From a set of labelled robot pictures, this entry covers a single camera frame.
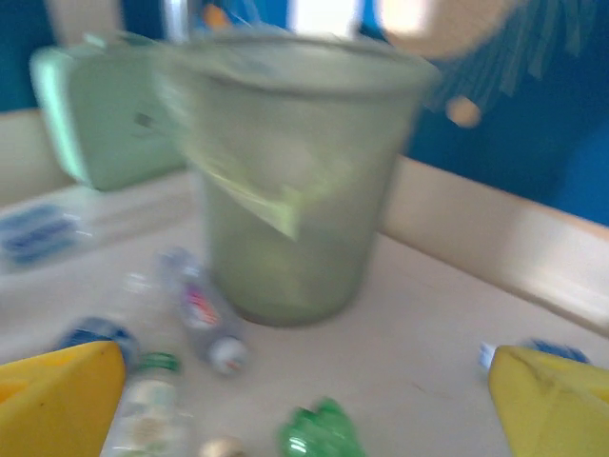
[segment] blue wall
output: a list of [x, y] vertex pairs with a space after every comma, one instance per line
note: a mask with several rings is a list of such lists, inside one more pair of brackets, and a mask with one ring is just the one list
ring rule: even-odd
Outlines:
[[[261, 19], [278, 27], [285, 27], [288, 0], [254, 0]], [[148, 38], [163, 38], [162, 8], [163, 0], [121, 0], [125, 28]], [[203, 4], [231, 5], [240, 17], [251, 21], [250, 14], [243, 0], [200, 0]]]
[[0, 112], [36, 106], [29, 58], [54, 42], [44, 0], [0, 0]]
[[[363, 32], [382, 38], [371, 2]], [[579, 57], [562, 51], [563, 34], [558, 40], [543, 78], [525, 75], [514, 95], [500, 95], [474, 129], [426, 110], [409, 154], [609, 226], [609, 5], [599, 2]]]

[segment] white bottle cap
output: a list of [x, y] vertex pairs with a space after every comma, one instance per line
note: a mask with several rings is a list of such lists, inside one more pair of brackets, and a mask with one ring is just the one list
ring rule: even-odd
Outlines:
[[209, 362], [224, 375], [240, 371], [247, 362], [247, 356], [246, 345], [232, 336], [219, 339], [209, 348]]
[[480, 365], [484, 371], [488, 372], [488, 370], [491, 369], [491, 365], [493, 364], [493, 357], [495, 356], [496, 350], [496, 346], [487, 345], [486, 343], [482, 343], [480, 345], [480, 352], [478, 354], [478, 365]]

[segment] yellow plastic piece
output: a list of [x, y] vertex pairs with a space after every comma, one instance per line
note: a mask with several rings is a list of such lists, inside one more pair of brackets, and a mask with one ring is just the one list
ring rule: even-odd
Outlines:
[[609, 456], [609, 371], [501, 347], [489, 387], [515, 457]]
[[0, 366], [0, 456], [98, 457], [124, 382], [113, 342]]
[[203, 8], [203, 21], [212, 30], [225, 29], [230, 26], [230, 21], [224, 11], [215, 5], [206, 5]]

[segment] mint green box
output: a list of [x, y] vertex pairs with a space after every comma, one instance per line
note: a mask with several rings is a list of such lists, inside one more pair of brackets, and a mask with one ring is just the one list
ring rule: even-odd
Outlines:
[[78, 46], [38, 50], [34, 91], [62, 169], [115, 190], [183, 167], [176, 130], [153, 84], [155, 43], [137, 35], [86, 35]]

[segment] bottle label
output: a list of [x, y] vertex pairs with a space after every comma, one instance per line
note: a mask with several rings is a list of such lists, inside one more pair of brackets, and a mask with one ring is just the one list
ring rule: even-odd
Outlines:
[[145, 379], [128, 388], [112, 447], [120, 457], [166, 455], [177, 435], [173, 384]]
[[66, 333], [54, 350], [72, 348], [94, 341], [115, 342], [121, 349], [128, 368], [132, 367], [137, 359], [139, 346], [135, 337], [126, 328], [99, 317], [82, 320], [73, 330]]
[[180, 371], [180, 360], [168, 352], [149, 352], [142, 357], [142, 363], [138, 367], [140, 370], [148, 368], [163, 368], [169, 371]]
[[557, 355], [563, 359], [575, 360], [576, 362], [581, 362], [583, 364], [590, 364], [590, 360], [583, 352], [577, 348], [571, 348], [570, 346], [555, 345], [543, 340], [532, 339], [528, 344], [525, 345], [525, 347], [545, 352], [547, 354]]
[[186, 317], [192, 326], [212, 328], [220, 325], [220, 314], [199, 287], [187, 285], [184, 304]]

